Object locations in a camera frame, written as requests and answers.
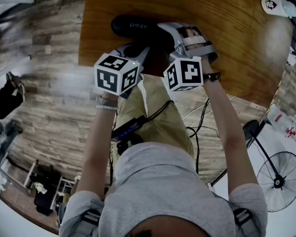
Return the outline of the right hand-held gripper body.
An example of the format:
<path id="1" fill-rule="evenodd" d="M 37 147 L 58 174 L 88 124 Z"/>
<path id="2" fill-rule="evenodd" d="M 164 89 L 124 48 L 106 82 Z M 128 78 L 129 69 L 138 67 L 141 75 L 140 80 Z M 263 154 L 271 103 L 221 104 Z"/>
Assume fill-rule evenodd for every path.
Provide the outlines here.
<path id="1" fill-rule="evenodd" d="M 195 25 L 182 25 L 178 29 L 180 34 L 183 28 L 194 28 L 204 37 Z M 219 80 L 219 73 L 203 73 L 202 58 L 206 57 L 209 63 L 213 63 L 219 57 L 213 44 L 205 37 L 204 39 L 207 45 L 197 49 L 186 50 L 187 58 L 169 60 L 169 66 L 163 72 L 163 75 L 166 79 L 167 88 L 170 91 L 190 91 L 202 86 L 207 79 Z"/>

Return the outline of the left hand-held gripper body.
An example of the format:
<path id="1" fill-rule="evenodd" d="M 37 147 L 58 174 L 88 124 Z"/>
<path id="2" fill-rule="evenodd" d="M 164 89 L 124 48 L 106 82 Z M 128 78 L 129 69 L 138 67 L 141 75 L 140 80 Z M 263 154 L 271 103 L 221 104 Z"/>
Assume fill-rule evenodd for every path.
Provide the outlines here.
<path id="1" fill-rule="evenodd" d="M 95 86 L 105 92 L 128 99 L 140 82 L 145 55 L 121 57 L 104 53 L 94 65 Z"/>

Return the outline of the black glasses case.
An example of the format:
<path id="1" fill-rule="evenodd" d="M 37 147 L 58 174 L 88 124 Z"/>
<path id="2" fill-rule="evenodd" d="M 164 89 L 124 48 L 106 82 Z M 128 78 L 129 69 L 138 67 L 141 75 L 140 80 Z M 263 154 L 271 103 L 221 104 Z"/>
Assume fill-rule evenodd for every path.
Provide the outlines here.
<path id="1" fill-rule="evenodd" d="M 119 15 L 111 22 L 112 31 L 120 37 L 158 46 L 166 53 L 175 50 L 172 35 L 158 26 L 158 21 L 133 15 Z"/>

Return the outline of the person's left forearm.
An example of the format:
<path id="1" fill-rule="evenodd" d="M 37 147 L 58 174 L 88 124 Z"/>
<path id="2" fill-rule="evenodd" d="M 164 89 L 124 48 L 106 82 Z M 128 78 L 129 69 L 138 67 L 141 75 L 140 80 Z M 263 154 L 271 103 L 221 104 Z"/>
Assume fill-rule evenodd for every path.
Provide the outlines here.
<path id="1" fill-rule="evenodd" d="M 118 96 L 103 93 L 103 97 L 118 100 Z M 111 151 L 111 131 L 115 107 L 97 105 L 86 140 L 83 166 L 77 191 L 90 191 L 104 199 L 107 167 Z"/>

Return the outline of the person's right forearm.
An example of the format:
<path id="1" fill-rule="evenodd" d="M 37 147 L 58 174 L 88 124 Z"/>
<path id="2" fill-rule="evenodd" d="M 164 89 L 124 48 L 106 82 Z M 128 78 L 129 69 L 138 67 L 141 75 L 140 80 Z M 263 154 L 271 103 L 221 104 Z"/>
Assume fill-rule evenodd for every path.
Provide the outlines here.
<path id="1" fill-rule="evenodd" d="M 203 88 L 210 100 L 225 153 L 228 192 L 244 184 L 257 184 L 240 120 L 221 83 L 207 79 Z"/>

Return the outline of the person's right hand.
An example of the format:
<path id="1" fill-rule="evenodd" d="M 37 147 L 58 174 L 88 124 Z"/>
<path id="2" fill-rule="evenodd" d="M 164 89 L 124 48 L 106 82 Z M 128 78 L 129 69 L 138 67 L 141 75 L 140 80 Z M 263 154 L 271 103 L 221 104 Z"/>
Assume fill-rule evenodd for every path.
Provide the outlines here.
<path id="1" fill-rule="evenodd" d="M 204 37 L 194 28 L 183 28 L 181 33 L 186 50 L 197 49 L 207 45 Z"/>

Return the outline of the grey wristband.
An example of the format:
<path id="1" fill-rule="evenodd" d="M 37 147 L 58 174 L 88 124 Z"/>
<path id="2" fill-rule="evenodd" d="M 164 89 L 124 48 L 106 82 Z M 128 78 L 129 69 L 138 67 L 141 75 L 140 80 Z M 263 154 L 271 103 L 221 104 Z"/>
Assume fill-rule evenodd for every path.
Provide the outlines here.
<path id="1" fill-rule="evenodd" d="M 105 98 L 103 96 L 99 96 L 98 100 L 97 100 L 97 104 L 116 108 L 117 105 L 118 105 L 118 101 L 117 100 L 111 100 L 111 99 Z"/>

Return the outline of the brown wooden table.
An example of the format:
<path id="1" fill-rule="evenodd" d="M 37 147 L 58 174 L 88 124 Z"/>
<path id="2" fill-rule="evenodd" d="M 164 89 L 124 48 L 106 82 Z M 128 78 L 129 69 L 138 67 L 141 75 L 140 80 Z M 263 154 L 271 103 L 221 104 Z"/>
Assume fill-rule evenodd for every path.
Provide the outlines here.
<path id="1" fill-rule="evenodd" d="M 92 67 L 105 52 L 127 43 L 111 30 L 122 14 L 196 25 L 219 54 L 213 69 L 225 91 L 267 107 L 282 78 L 293 26 L 268 15 L 261 0 L 86 0 L 78 63 Z"/>

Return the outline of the person's khaki trousers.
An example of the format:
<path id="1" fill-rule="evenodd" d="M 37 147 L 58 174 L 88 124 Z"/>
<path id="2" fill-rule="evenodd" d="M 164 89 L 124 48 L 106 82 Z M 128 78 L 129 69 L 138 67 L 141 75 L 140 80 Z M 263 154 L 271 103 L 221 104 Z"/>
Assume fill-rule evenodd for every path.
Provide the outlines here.
<path id="1" fill-rule="evenodd" d="M 140 116 L 148 118 L 170 101 L 170 96 L 160 77 L 144 75 L 143 87 L 146 92 L 145 98 L 138 86 L 133 88 L 128 99 L 119 98 L 116 127 Z M 173 102 L 170 102 L 157 117 L 144 124 L 136 133 L 144 142 L 175 146 L 194 157 L 193 144 Z"/>

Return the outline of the black standing fan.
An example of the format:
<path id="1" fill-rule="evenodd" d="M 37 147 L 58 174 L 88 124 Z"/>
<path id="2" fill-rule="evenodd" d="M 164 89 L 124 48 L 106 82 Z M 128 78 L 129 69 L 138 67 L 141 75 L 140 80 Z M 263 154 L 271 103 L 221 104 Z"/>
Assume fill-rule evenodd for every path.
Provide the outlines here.
<path id="1" fill-rule="evenodd" d="M 257 136 L 260 132 L 257 120 L 244 125 L 245 139 L 257 146 L 264 163 L 257 173 L 257 180 L 262 187 L 268 212 L 278 212 L 296 199 L 296 155 L 281 151 L 269 156 Z"/>

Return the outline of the white packet with red print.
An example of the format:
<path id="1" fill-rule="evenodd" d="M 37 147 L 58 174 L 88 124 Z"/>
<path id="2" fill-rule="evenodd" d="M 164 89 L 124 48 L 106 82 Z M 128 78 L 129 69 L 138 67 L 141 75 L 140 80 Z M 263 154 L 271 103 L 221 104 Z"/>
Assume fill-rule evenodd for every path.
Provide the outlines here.
<path id="1" fill-rule="evenodd" d="M 274 129 L 282 133 L 286 138 L 296 141 L 296 115 L 290 116 L 272 104 L 267 113 L 267 120 Z"/>

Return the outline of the white slipper with print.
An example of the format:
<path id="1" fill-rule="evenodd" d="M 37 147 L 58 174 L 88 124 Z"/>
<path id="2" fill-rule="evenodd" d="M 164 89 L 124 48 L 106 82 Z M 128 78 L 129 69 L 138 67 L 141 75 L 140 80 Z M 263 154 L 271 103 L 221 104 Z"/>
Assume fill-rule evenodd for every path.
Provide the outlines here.
<path id="1" fill-rule="evenodd" d="M 282 17 L 296 17 L 296 6 L 287 0 L 261 0 L 265 13 Z"/>

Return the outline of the person's grey shirt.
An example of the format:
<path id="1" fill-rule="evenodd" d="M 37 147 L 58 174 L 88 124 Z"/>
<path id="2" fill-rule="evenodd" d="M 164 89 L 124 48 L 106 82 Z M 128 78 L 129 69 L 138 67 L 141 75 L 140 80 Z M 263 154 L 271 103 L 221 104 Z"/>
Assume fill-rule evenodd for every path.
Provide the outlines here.
<path id="1" fill-rule="evenodd" d="M 187 220 L 210 237 L 265 237 L 267 206 L 262 188 L 245 184 L 223 199 L 197 175 L 180 148 L 141 143 L 127 149 L 115 166 L 114 189 L 104 200 L 90 191 L 74 194 L 60 237 L 127 237 L 154 216 Z"/>

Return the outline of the black waist recorder device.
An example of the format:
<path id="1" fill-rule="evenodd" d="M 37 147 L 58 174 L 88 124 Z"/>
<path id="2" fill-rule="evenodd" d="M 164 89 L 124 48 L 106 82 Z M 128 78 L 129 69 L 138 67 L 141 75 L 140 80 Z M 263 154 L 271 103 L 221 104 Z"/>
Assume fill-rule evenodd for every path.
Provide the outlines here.
<path id="1" fill-rule="evenodd" d="M 139 118 L 131 119 L 119 128 L 112 131 L 111 140 L 113 142 L 124 140 L 125 138 L 133 134 L 135 131 L 140 129 L 147 121 L 148 118 L 146 118 L 145 116 L 140 116 Z"/>

